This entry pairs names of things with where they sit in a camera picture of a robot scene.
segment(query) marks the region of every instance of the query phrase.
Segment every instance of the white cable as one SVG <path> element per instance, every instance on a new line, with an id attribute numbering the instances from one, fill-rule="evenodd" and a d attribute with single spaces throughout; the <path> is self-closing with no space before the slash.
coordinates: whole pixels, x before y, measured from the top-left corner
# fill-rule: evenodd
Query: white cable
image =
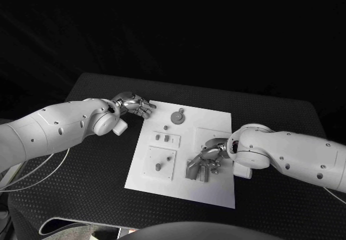
<path id="1" fill-rule="evenodd" d="M 343 201 L 343 200 L 330 192 L 330 190 L 329 190 L 326 187 L 323 187 L 323 188 L 324 188 L 326 191 L 336 197 L 336 199 L 339 199 L 340 202 L 346 204 L 346 201 Z"/>
<path id="2" fill-rule="evenodd" d="M 43 161 L 43 163 L 22 177 L 19 178 L 16 181 L 13 181 L 10 184 L 7 184 L 6 186 L 0 187 L 0 189 L 6 189 L 9 186 L 12 186 L 13 184 L 16 184 L 19 181 L 22 181 L 23 179 L 26 179 L 35 172 L 36 170 L 43 166 L 43 164 L 48 162 L 48 160 L 51 159 L 51 157 L 55 154 L 51 154 L 51 156 L 48 157 L 48 159 Z"/>
<path id="3" fill-rule="evenodd" d="M 69 150 L 71 150 L 71 149 L 66 150 L 66 154 L 65 154 L 65 157 L 64 157 L 64 159 L 62 159 L 62 161 L 61 161 L 61 163 L 59 163 L 59 166 L 56 167 L 56 169 L 51 172 L 51 174 L 49 174 L 40 181 L 38 181 L 33 185 L 26 186 L 26 187 L 20 188 L 20 189 L 2 190 L 0 193 L 16 192 L 16 191 L 25 190 L 25 189 L 33 187 L 35 185 L 38 185 L 40 182 L 43 182 L 43 181 L 51 177 L 51 175 L 56 172 L 56 170 L 59 169 L 61 165 L 64 164 L 64 161 L 65 161 L 65 159 L 66 159 L 66 157 L 68 157 L 68 154 L 69 154 Z"/>

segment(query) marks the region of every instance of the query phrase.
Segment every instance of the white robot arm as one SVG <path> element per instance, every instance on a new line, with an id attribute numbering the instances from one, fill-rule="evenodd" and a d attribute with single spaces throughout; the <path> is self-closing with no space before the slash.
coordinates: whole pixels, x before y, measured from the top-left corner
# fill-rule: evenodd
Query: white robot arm
<path id="1" fill-rule="evenodd" d="M 271 164 L 284 175 L 346 193 L 346 146 L 333 141 L 248 124 L 229 139 L 215 138 L 205 145 L 188 166 L 190 179 L 196 179 L 198 166 L 209 167 L 218 174 L 222 160 L 229 158 L 238 177 L 251 179 L 252 169 Z"/>
<path id="2" fill-rule="evenodd" d="M 130 112 L 147 119 L 154 108 L 140 96 L 123 92 L 113 100 L 88 98 L 48 106 L 0 125 L 0 172 L 69 149 L 89 135 L 110 131 L 121 135 L 127 123 L 120 116 Z"/>

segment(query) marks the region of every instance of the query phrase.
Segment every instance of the robotic hand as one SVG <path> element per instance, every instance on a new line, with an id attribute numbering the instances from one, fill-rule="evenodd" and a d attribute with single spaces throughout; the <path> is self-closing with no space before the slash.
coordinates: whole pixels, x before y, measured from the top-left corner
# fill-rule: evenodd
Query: robotic hand
<path id="1" fill-rule="evenodd" d="M 127 129 L 127 112 L 150 117 L 157 107 L 131 92 L 113 100 L 88 98 L 51 105 L 22 119 L 0 125 L 0 172 L 19 163 L 78 145 L 87 136 Z"/>
<path id="2" fill-rule="evenodd" d="M 205 146 L 188 165 L 189 179 L 196 179 L 200 166 L 219 174 L 222 161 L 234 161 L 234 175 L 247 179 L 252 169 L 271 164 L 281 174 L 346 193 L 346 146 L 333 141 L 288 131 L 274 132 L 254 123 L 244 125 L 229 139 L 215 138 Z"/>

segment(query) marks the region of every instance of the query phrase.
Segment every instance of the black background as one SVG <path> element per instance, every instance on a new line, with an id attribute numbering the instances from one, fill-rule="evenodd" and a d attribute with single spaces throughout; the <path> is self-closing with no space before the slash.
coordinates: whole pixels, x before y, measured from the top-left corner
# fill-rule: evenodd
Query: black background
<path id="1" fill-rule="evenodd" d="M 346 144 L 345 8 L 2 2 L 0 118 L 64 102 L 89 72 L 310 101 Z"/>

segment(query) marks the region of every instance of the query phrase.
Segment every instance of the black table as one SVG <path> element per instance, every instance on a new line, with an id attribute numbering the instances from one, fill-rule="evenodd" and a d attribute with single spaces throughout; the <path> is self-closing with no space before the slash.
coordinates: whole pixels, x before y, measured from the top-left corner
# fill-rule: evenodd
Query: black table
<path id="1" fill-rule="evenodd" d="M 66 102 L 111 99 L 124 91 L 136 92 L 147 100 L 229 112 L 234 130 L 248 123 L 260 123 L 274 131 L 326 137 L 313 105 L 286 98 L 85 73 Z M 74 222 L 79 222 L 78 226 L 98 223 L 141 229 L 169 222 L 202 221 L 251 228 L 284 239 L 342 239 L 346 236 L 346 206 L 322 187 L 281 175 L 273 167 L 254 170 L 252 179 L 235 177 L 235 209 L 126 189 L 143 119 L 133 114 L 123 119 L 128 129 L 121 136 L 108 133 L 87 137 L 71 149 L 51 178 L 10 194 L 19 240 L 40 239 L 39 230 L 51 234 L 71 227 Z M 39 181 L 64 155 L 65 152 L 56 154 L 16 188 Z M 30 160 L 22 174 L 43 159 Z"/>

